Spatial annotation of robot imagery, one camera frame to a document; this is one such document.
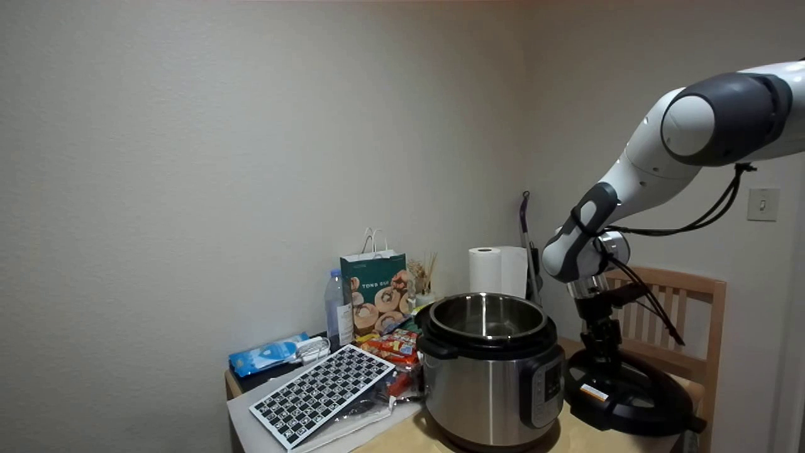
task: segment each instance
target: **pressure cooker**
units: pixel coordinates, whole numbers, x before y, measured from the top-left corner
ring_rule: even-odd
[[[564,402],[555,328],[533,302],[469,291],[418,312],[425,415],[469,450],[538,442]]]

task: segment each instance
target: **white wall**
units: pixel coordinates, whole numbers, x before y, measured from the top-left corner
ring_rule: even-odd
[[[567,220],[665,90],[735,67],[801,57],[803,18],[805,2],[538,2],[528,153],[544,208],[538,232],[548,236]],[[635,262],[694,270],[730,284],[714,422],[714,450],[725,453],[769,447],[798,245],[803,158],[758,166],[744,178],[737,207],[713,230],[635,241]],[[732,168],[705,171],[681,198],[625,223],[691,222],[730,177]],[[750,186],[783,192],[774,223],[744,222]],[[544,302],[564,333],[576,335],[576,312],[564,288],[548,284]]]
[[[0,2],[0,450],[223,450],[367,227],[515,241],[518,2]]]

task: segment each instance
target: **wall outlet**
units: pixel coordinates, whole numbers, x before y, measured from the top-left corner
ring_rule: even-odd
[[[781,207],[781,190],[750,190],[747,222],[774,222]]]

